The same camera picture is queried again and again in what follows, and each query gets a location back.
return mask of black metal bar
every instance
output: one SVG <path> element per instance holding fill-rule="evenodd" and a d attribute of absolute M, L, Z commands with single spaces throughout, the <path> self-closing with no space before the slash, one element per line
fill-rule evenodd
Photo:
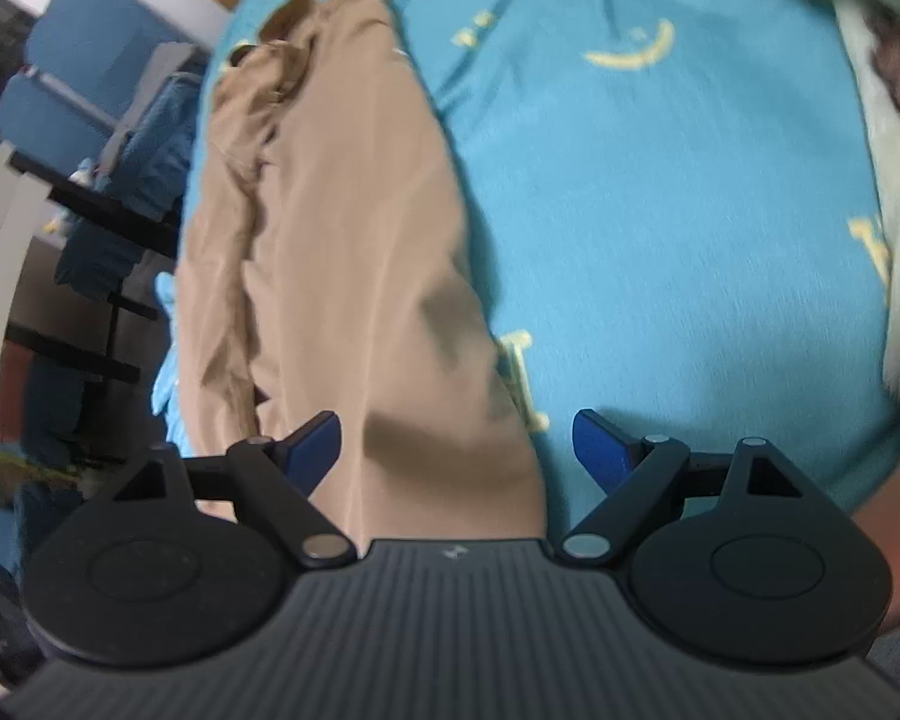
<path fill-rule="evenodd" d="M 116 379 L 127 384 L 136 384 L 140 381 L 140 369 L 136 365 L 127 365 L 126 362 L 111 360 L 96 352 L 58 341 L 56 338 L 48 338 L 14 322 L 7 322 L 4 338 L 12 343 L 19 343 L 35 354 L 48 357 L 63 367 L 72 367 L 84 373 L 95 373 L 104 379 Z"/>
<path fill-rule="evenodd" d="M 112 197 L 77 186 L 62 173 L 41 165 L 20 151 L 10 156 L 10 167 L 50 184 L 50 200 L 69 208 L 93 224 L 170 259 L 176 259 L 176 236 L 166 225 L 135 214 Z"/>
<path fill-rule="evenodd" d="M 144 319 L 149 319 L 151 322 L 156 322 L 160 317 L 155 308 L 146 305 L 146 303 L 131 300 L 121 293 L 110 293 L 106 298 L 106 302 L 114 308 L 123 309 L 130 312 L 130 314 L 137 314 L 138 317 L 144 317 Z"/>

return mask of bed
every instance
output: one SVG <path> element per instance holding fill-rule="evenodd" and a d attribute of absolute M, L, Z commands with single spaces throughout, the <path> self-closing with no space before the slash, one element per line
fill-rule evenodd
<path fill-rule="evenodd" d="M 240 0 L 216 46 L 183 247 L 210 92 L 284 1 Z M 874 173 L 826 0 L 392 1 L 456 157 L 552 535 L 604 495 L 573 455 L 581 408 L 697 450 L 765 436 L 842 507 L 863 500 L 900 455 L 900 406 L 881 385 Z M 157 294 L 173 317 L 170 274 Z M 172 343 L 151 405 L 188 456 L 177 381 Z"/>

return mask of beige pants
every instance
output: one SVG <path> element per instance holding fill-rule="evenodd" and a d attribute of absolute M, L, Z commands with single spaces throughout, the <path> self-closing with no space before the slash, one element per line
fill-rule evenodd
<path fill-rule="evenodd" d="M 538 461 L 468 283 L 463 201 L 385 0 L 290 0 L 214 95 L 176 271 L 194 448 L 321 409 L 351 538 L 544 533 Z"/>

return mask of yellow crescent moon print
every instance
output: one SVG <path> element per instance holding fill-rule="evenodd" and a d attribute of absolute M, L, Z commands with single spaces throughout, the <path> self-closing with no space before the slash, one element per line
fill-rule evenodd
<path fill-rule="evenodd" d="M 677 30 L 666 19 L 656 25 L 656 37 L 643 50 L 634 53 L 586 52 L 583 58 L 591 65 L 612 70 L 640 70 L 655 65 L 674 47 Z"/>

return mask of blue bedsheet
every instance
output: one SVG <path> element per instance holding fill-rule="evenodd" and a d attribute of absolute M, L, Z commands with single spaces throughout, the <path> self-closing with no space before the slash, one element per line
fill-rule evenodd
<path fill-rule="evenodd" d="M 283 1 L 241 1 L 202 123 L 224 57 Z M 874 176 L 826 4 L 394 8 L 458 159 L 474 282 L 551 532 L 602 497 L 571 449 L 584 407 L 700 450 L 764 435 L 858 503 L 898 457 L 900 410 L 880 384 L 885 285 L 864 245 L 879 242 Z M 199 138 L 185 218 L 203 158 Z M 172 348 L 154 413 L 180 442 L 175 379 Z"/>

